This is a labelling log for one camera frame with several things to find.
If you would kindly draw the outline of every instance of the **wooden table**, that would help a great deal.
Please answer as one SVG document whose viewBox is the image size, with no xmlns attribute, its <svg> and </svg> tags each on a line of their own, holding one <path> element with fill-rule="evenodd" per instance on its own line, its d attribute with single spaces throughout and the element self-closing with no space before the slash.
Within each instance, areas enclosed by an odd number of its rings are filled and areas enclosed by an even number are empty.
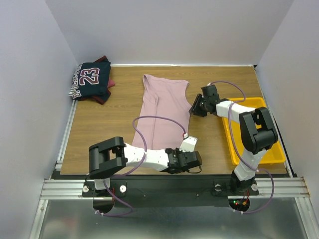
<svg viewBox="0 0 319 239">
<path fill-rule="evenodd" d="M 217 80 L 228 80 L 241 87 L 248 97 L 261 97 L 253 67 L 112 67 L 111 78 L 116 86 L 104 105 L 94 101 L 78 102 L 72 129 L 66 147 L 61 174 L 81 175 L 89 170 L 89 146 L 122 136 L 132 143 L 134 129 L 132 120 L 140 115 L 144 87 L 143 74 L 168 79 L 184 79 L 190 82 L 186 97 L 193 103 L 201 87 Z M 242 97 L 241 93 L 227 84 L 217 84 L 221 98 Z M 235 168 L 231 163 L 222 119 L 209 115 L 190 117 L 189 135 L 198 138 L 203 166 L 201 174 L 229 174 Z M 271 173 L 286 173 L 283 164 L 263 165 Z M 163 174 L 149 168 L 139 168 L 133 174 Z"/>
</svg>

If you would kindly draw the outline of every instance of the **yellow bin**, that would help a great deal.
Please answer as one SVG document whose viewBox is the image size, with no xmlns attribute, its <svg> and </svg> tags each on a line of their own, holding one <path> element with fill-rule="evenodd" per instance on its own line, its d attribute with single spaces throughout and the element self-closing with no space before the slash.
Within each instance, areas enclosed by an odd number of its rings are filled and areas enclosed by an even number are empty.
<svg viewBox="0 0 319 239">
<path fill-rule="evenodd" d="M 231 101 L 239 101 L 242 99 L 243 98 L 232 98 L 230 100 Z M 261 97 L 246 98 L 246 100 L 244 102 L 240 102 L 238 104 L 240 104 L 242 106 L 254 107 L 254 108 L 266 107 L 265 101 Z M 233 165 L 238 165 L 240 159 L 238 158 L 238 156 L 234 150 L 233 143 L 231 141 L 229 127 L 228 127 L 228 119 L 222 118 L 222 120 L 223 120 L 225 133 L 226 133 L 226 137 L 227 137 L 231 161 L 232 161 Z M 244 151 L 244 145 L 241 141 L 240 126 L 238 123 L 236 123 L 234 121 L 231 122 L 231 126 L 232 126 L 234 139 L 235 139 L 235 143 L 236 143 L 238 152 L 240 154 L 242 154 Z M 271 164 L 272 163 L 283 163 L 283 162 L 285 162 L 285 160 L 286 159 L 285 159 L 284 151 L 283 151 L 283 149 L 278 141 L 277 143 L 275 143 L 271 147 L 270 150 L 268 150 L 268 152 L 265 154 L 265 156 L 263 157 L 263 159 L 261 160 L 260 163 L 271 163 Z"/>
</svg>

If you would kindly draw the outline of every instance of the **gray wall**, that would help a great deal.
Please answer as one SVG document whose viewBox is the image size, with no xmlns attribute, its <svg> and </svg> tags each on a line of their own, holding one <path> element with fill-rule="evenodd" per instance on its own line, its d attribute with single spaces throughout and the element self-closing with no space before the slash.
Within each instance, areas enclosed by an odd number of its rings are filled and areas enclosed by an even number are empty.
<svg viewBox="0 0 319 239">
<path fill-rule="evenodd" d="M 0 3 L 0 238 L 28 238 L 77 65 L 43 0 Z"/>
<path fill-rule="evenodd" d="M 257 75 L 293 169 L 304 176 L 319 218 L 319 1 L 296 0 Z"/>
<path fill-rule="evenodd" d="M 78 62 L 257 64 L 293 0 L 46 0 Z"/>
</svg>

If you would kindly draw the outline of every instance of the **purple cable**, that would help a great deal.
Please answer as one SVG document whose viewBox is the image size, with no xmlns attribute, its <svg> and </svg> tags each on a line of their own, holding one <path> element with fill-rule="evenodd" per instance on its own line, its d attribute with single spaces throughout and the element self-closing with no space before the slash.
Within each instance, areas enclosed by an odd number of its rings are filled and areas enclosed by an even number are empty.
<svg viewBox="0 0 319 239">
<path fill-rule="evenodd" d="M 232 82 L 229 82 L 229 81 L 214 81 L 214 82 L 209 83 L 209 85 L 212 85 L 212 84 L 215 84 L 215 83 L 227 83 L 227 84 L 230 84 L 230 85 L 236 87 L 237 89 L 239 89 L 240 92 L 243 94 L 243 98 L 244 98 L 244 99 L 242 99 L 242 100 L 240 100 L 240 101 L 234 101 L 234 103 L 231 103 L 230 106 L 229 106 L 229 110 L 228 110 L 228 126 L 229 126 L 231 141 L 232 141 L 232 143 L 233 143 L 233 145 L 234 145 L 235 152 L 236 152 L 238 158 L 240 159 L 240 161 L 241 161 L 243 164 L 245 164 L 248 168 L 250 168 L 251 170 L 253 170 L 253 171 L 260 171 L 260 170 L 265 171 L 265 172 L 269 175 L 270 180 L 271 180 L 271 183 L 272 183 L 271 195 L 270 195 L 269 200 L 265 203 L 265 205 L 263 205 L 263 206 L 262 206 L 261 208 L 259 208 L 259 209 L 256 209 L 256 210 L 253 210 L 253 211 L 250 211 L 250 212 L 242 212 L 243 214 L 256 213 L 256 212 L 259 212 L 259 211 L 263 210 L 264 208 L 266 208 L 266 207 L 269 205 L 269 203 L 271 202 L 271 200 L 272 200 L 272 198 L 273 198 L 273 196 L 274 196 L 275 182 L 274 182 L 273 176 L 270 174 L 270 172 L 269 172 L 267 169 L 261 168 L 261 169 L 258 170 L 257 168 L 253 168 L 253 167 L 250 166 L 248 163 L 246 163 L 246 162 L 243 160 L 243 158 L 241 157 L 240 153 L 238 152 L 237 146 L 236 146 L 236 144 L 235 144 L 235 138 L 234 138 L 234 134 L 233 134 L 232 126 L 231 126 L 231 108 L 233 107 L 233 105 L 234 105 L 235 103 L 244 102 L 244 101 L 246 100 L 246 95 L 245 95 L 244 91 L 243 91 L 239 86 L 237 86 L 236 84 L 234 84 L 234 83 L 232 83 Z"/>
<path fill-rule="evenodd" d="M 146 140 L 144 138 L 144 136 L 142 135 L 142 133 L 137 129 L 137 127 L 135 126 L 135 121 L 137 121 L 138 119 L 142 119 L 142 118 L 157 118 L 157 119 L 162 119 L 162 120 L 168 120 L 168 121 L 172 121 L 176 124 L 178 124 L 184 131 L 184 133 L 186 133 L 186 130 L 185 128 L 177 121 L 173 120 L 173 119 L 169 119 L 169 118 L 166 118 L 166 117 L 160 117 L 160 116 L 140 116 L 140 117 L 137 117 L 133 120 L 133 128 L 135 129 L 135 131 L 141 136 L 142 138 L 142 141 L 143 141 L 143 144 L 144 144 L 144 151 L 147 152 L 148 148 L 147 148 L 147 145 L 146 145 Z M 138 165 L 136 165 L 134 168 L 132 168 L 130 171 L 124 173 L 124 174 L 121 174 L 121 175 L 113 175 L 113 177 L 123 177 L 123 176 L 127 176 L 129 175 L 130 173 L 134 172 L 138 167 L 140 167 L 140 165 L 144 162 L 144 160 L 146 159 L 146 154 L 144 153 L 141 161 L 138 163 Z M 103 182 L 104 183 L 104 186 L 106 188 L 106 190 L 108 191 L 108 193 L 113 197 L 115 198 L 118 202 L 122 203 L 123 205 L 127 206 L 128 208 L 130 208 L 130 210 L 126 213 L 120 213 L 120 214 L 101 214 L 99 211 L 95 211 L 97 214 L 99 215 L 102 215 L 102 216 L 105 216 L 105 217 L 120 217 L 120 216 L 124 216 L 124 215 L 127 215 L 127 214 L 130 214 L 131 212 L 134 211 L 134 208 L 124 202 L 123 200 L 119 199 L 117 196 L 115 196 L 114 193 L 112 193 L 112 191 L 108 188 L 108 186 L 106 185 L 105 181 Z"/>
</svg>

